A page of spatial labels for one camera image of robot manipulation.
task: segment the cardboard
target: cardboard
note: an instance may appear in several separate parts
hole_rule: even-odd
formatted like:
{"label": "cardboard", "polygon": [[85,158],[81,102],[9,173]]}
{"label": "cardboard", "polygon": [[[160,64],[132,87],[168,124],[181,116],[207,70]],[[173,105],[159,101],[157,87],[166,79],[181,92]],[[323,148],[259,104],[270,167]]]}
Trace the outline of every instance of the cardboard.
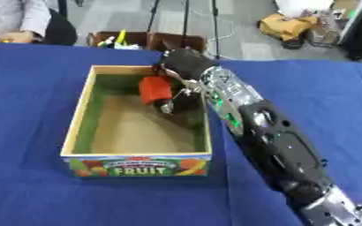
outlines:
{"label": "cardboard", "polygon": [[[118,37],[118,31],[101,31],[96,34],[89,34],[87,44],[96,47],[101,41],[105,41],[110,36]],[[182,34],[167,34],[167,33],[146,33],[146,32],[127,32],[125,40],[128,44],[137,44],[143,49],[165,51],[168,47],[172,49],[181,48]],[[206,50],[206,40],[198,35],[187,35],[186,46],[198,50],[203,53]]]}
{"label": "cardboard", "polygon": [[359,0],[336,0],[332,6],[332,13],[336,19],[349,19],[358,4]]}
{"label": "cardboard", "polygon": [[148,66],[94,66],[61,156],[79,177],[206,175],[211,140],[205,105],[166,116],[143,105]]}

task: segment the gray floor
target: gray floor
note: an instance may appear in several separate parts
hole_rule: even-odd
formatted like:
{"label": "gray floor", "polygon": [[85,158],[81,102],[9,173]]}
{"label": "gray floor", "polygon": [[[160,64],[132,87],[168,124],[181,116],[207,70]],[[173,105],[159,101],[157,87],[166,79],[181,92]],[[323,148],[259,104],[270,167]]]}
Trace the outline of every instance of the gray floor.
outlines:
{"label": "gray floor", "polygon": [[[145,31],[155,0],[85,0],[78,7],[72,0],[69,20],[79,32],[78,45],[86,45],[89,32],[104,30]],[[287,50],[279,41],[261,34],[256,21],[276,11],[272,0],[217,0],[220,11],[219,33],[224,58],[244,60],[329,59],[346,60],[339,49],[315,48],[309,44],[300,50]],[[162,0],[153,31],[181,34],[184,0]],[[214,53],[211,0],[191,0],[189,34],[208,40],[208,52]]]}

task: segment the gray sleeve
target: gray sleeve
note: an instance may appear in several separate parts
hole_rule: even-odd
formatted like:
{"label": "gray sleeve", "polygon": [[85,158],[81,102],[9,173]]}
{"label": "gray sleeve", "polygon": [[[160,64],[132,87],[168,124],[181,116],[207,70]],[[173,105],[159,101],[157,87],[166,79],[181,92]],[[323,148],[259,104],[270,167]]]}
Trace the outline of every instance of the gray sleeve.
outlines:
{"label": "gray sleeve", "polygon": [[44,0],[21,0],[23,21],[20,31],[32,31],[45,37],[50,21],[49,7]]}

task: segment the person's hand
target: person's hand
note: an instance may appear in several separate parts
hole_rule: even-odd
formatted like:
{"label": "person's hand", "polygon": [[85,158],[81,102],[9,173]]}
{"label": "person's hand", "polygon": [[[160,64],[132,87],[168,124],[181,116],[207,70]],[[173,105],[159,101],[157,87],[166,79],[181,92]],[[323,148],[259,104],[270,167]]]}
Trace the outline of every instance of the person's hand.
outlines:
{"label": "person's hand", "polygon": [[0,42],[30,43],[33,38],[34,34],[30,31],[0,34]]}

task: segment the bag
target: bag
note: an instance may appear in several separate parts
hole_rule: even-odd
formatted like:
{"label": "bag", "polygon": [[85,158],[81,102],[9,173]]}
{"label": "bag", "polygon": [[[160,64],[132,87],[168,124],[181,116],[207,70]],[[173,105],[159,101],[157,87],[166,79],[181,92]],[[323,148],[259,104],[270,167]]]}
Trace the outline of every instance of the bag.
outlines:
{"label": "bag", "polygon": [[275,13],[259,21],[258,28],[262,33],[280,39],[286,49],[299,49],[303,45],[303,32],[315,24],[316,17],[288,19]]}

